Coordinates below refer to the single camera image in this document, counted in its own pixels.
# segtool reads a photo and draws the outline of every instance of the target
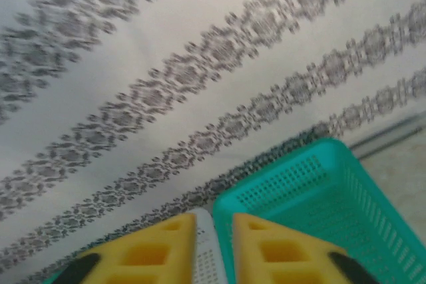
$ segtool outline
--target decorative border pattern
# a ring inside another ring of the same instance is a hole
[[[328,122],[319,122],[312,129],[302,132],[299,136],[289,139],[281,145],[260,154],[241,166],[230,170],[227,174],[222,174],[216,179],[206,182],[194,191],[187,192],[180,198],[175,198],[172,202],[163,204],[159,210],[153,210],[152,213],[144,214],[140,219],[135,219],[120,229],[104,235],[102,238],[32,274],[19,282],[19,284],[33,284],[35,281],[45,280],[67,265],[77,254],[89,248],[132,233],[140,228],[148,227],[192,208],[203,206],[209,200],[215,200],[220,193],[232,187],[246,176],[257,172],[264,166],[301,146],[326,136],[342,137],[345,132],[356,130],[362,125],[374,121],[376,116],[387,116],[397,107],[404,107],[409,100],[424,98],[425,96],[426,67],[415,72],[409,80],[403,78],[394,87],[385,87],[377,91],[374,97],[365,97],[360,104],[352,104],[344,108],[341,114],[331,115]]]
[[[395,88],[379,90],[375,98],[367,97],[359,106],[345,108],[339,117],[332,117],[327,126],[332,136],[341,136],[346,130],[358,128],[364,122],[372,121],[377,115],[387,114],[396,106],[407,104],[408,99],[425,94],[426,68],[416,72],[408,81],[400,80]],[[281,105],[284,101],[282,91],[273,88],[270,95],[260,94],[258,98],[252,99],[249,107],[238,107],[235,114],[220,117],[217,125],[209,124],[205,131],[190,135],[187,142],[181,141],[177,148],[164,151],[162,159],[154,158],[151,163],[141,165],[137,173],[128,172],[127,177],[119,178],[114,185],[96,192],[92,198],[74,205],[62,215],[2,249],[0,273],[136,196],[143,195],[150,188],[155,188],[156,183],[170,180],[179,170],[193,167],[196,160],[203,161],[206,155],[213,155],[221,148],[230,146],[233,141],[242,140],[249,133],[260,129],[261,123],[277,120],[283,112]]]
[[[47,88],[47,78],[69,71],[67,61],[80,60],[79,51],[92,51],[102,32],[116,30],[116,18],[136,15],[138,0],[30,0],[33,12],[19,13],[19,29],[0,34],[0,125],[36,90]]]
[[[118,94],[118,102],[107,102],[100,107],[100,114],[90,115],[87,123],[77,124],[70,133],[61,137],[61,141],[47,146],[44,152],[36,155],[36,159],[26,161],[21,168],[1,181],[0,221],[33,201],[35,196],[44,194],[56,183],[68,178],[78,168],[102,156],[102,151],[111,150],[118,141],[126,140],[127,134],[137,133],[147,122],[154,122],[155,114],[166,114],[172,110],[174,102],[184,102],[186,93],[196,94],[204,90],[208,78],[218,80],[219,71],[233,71],[242,64],[243,56],[254,57],[256,47],[272,46],[278,42],[284,29],[294,31],[299,18],[313,19],[329,2],[321,0],[321,6],[308,11],[307,4],[310,1],[320,0],[253,0],[245,4],[241,17],[231,14],[227,18],[229,27],[212,27],[211,31],[203,33],[201,45],[190,43],[186,46],[189,52],[187,55],[172,55],[165,61],[163,71],[150,71],[151,80],[139,80],[132,84],[129,94]],[[400,20],[399,16],[393,17],[390,26],[376,27],[366,32],[362,41],[348,42],[346,50],[332,51],[324,56],[318,66],[312,63],[306,73],[288,77],[283,87],[275,86],[272,90],[272,95],[276,91],[281,92],[279,101],[270,100],[269,95],[261,95],[253,102],[252,108],[268,108],[272,103],[275,116],[281,111],[289,113],[293,106],[303,105],[312,96],[325,93],[326,88],[339,86],[349,76],[360,74],[363,67],[375,66],[390,53],[400,53],[404,45],[422,41],[423,36],[419,33],[424,25],[423,22],[418,25],[417,18],[424,14],[424,3],[417,6],[420,8],[413,8],[406,18]],[[258,119],[258,123],[275,117],[274,114],[268,114],[267,110],[252,111],[257,112],[253,116]],[[226,134],[230,139],[234,138],[232,133]],[[190,143],[198,157],[215,149],[204,141],[204,136],[195,135]],[[171,162],[171,172],[185,168],[187,164],[175,163],[177,160],[172,157],[173,154],[165,159]],[[150,183],[161,180],[156,175],[167,177],[168,172],[162,173],[161,170],[146,169]]]

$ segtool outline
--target white perforated plate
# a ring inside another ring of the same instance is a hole
[[[212,216],[202,208],[188,213],[196,214],[197,217],[197,249],[193,284],[228,284]]]

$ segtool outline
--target cloth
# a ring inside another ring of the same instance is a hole
[[[426,104],[426,0],[0,0],[0,282]]]

